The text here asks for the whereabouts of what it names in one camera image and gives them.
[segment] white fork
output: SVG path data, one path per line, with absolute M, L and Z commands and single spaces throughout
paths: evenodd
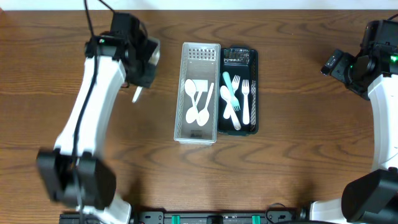
M 232 89 L 234 91 L 234 94 L 235 94 L 236 90 L 238 90 L 240 82 L 241 82 L 241 77 L 239 75 L 235 75 L 234 79 L 232 80 Z M 229 119 L 230 116 L 231 116 L 230 111 L 229 110 L 224 110 L 223 117 L 225 119 Z
M 248 94 L 250 93 L 249 80 L 243 80 L 242 81 L 242 93 L 244 95 L 244 101 L 243 101 L 243 123 L 244 124 L 249 124 L 249 122 L 250 122 L 250 118 L 249 118 L 249 100 L 248 100 Z

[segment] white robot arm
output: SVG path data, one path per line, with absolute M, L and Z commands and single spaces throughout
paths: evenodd
M 57 138 L 54 149 L 60 149 L 60 154 L 70 156 L 73 149 L 73 132 L 78 115 L 87 95 L 94 74 L 94 58 L 86 58 L 83 82 L 76 103 L 72 109 L 67 125 Z M 96 85 L 88 101 L 82 122 L 80 124 L 77 156 L 84 152 L 103 159 L 104 139 L 108 127 L 113 103 L 120 87 L 126 79 L 126 72 L 121 60 L 113 60 L 110 56 L 98 57 L 98 74 Z M 93 214 L 105 224 L 127 224 L 130 219 L 131 206 L 115 194 L 111 204 L 104 210 L 94 206 L 85 206 L 84 214 Z
M 372 170 L 398 167 L 398 75 L 378 76 L 368 88 L 373 109 Z
M 310 220 L 397 223 L 398 52 L 394 47 L 398 45 L 397 33 L 397 22 L 372 21 L 366 27 L 356 57 L 335 50 L 321 70 L 371 101 L 374 160 L 371 173 L 348 184 L 342 198 L 312 203 Z
M 378 76 L 368 88 L 373 109 L 374 158 L 372 170 L 398 167 L 398 75 Z M 310 220 L 347 224 L 341 198 L 311 204 Z
M 139 93 L 154 81 L 160 42 L 148 38 L 140 24 L 128 13 L 114 12 L 111 30 L 86 43 L 83 81 L 68 123 L 53 151 L 40 150 L 37 156 L 49 197 L 76 207 L 81 222 L 85 222 L 83 214 L 94 215 L 104 224 L 128 224 L 131 219 L 131 206 L 116 193 L 116 176 L 104 164 L 103 151 L 109 117 L 123 83 L 137 85 Z

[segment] cutlery tray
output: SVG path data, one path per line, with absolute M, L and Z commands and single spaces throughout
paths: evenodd
M 186 42 L 182 45 L 180 82 L 178 85 L 177 111 L 175 115 L 174 140 L 184 144 L 211 145 L 216 142 L 218 119 L 218 90 L 220 75 L 220 44 L 199 44 Z M 207 107 L 209 119 L 204 126 L 196 121 L 187 123 L 186 113 L 192 100 L 185 93 L 185 81 L 207 80 L 208 88 L 214 83 L 213 92 Z M 206 104 L 209 91 L 203 92 L 197 104 L 201 111 Z
M 258 53 L 256 50 L 247 49 L 245 47 L 235 47 L 221 49 L 220 59 L 220 75 L 219 75 L 219 89 L 226 85 L 222 76 L 223 72 L 228 72 L 233 80 L 235 75 L 240 76 L 239 88 L 235 92 L 235 97 L 240 104 L 240 110 L 236 111 L 236 116 L 241 123 L 241 129 L 235 130 L 231 118 L 224 119 L 223 114 L 226 108 L 226 102 L 219 96 L 218 103 L 218 131 L 234 136 L 246 136 L 248 134 L 256 134 L 259 129 L 259 103 L 258 103 Z M 249 124 L 243 124 L 243 101 L 242 82 L 249 80 Z

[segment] white plastic spoon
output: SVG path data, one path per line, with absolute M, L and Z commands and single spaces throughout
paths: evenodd
M 196 120 L 196 119 L 198 120 L 198 123 L 199 123 L 199 120 L 200 120 L 199 117 L 198 117 L 199 116 L 199 112 L 198 112 L 197 105 L 195 103 L 195 93 L 197 92 L 197 88 L 195 86 L 195 83 L 192 80 L 187 79 L 185 81 L 185 86 L 184 87 L 185 87 L 185 92 L 187 93 L 188 96 L 191 97 L 191 100 L 192 100 L 192 107 L 190 109 L 188 109 L 187 114 L 185 116 L 185 119 L 187 120 L 188 124 L 194 122 L 194 120 Z
M 207 121 L 209 120 L 210 115 L 209 115 L 209 111 L 207 110 L 207 106 L 209 105 L 211 94 L 213 93 L 213 87 L 214 87 L 214 83 L 211 83 L 209 92 L 207 94 L 205 108 L 199 112 L 199 120 L 198 120 L 199 126 L 205 125 L 207 123 Z

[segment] wooden table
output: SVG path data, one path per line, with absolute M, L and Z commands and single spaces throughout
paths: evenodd
M 157 78 L 132 104 L 121 90 L 106 163 L 133 203 L 176 210 L 265 210 L 337 198 L 370 170 L 371 104 L 319 70 L 335 48 L 359 51 L 366 24 L 392 11 L 133 11 L 161 40 Z M 95 32 L 111 13 L 92 12 Z M 56 223 L 35 167 L 76 99 L 89 39 L 83 11 L 0 15 L 0 223 Z M 259 52 L 259 132 L 211 147 L 173 140 L 184 42 Z

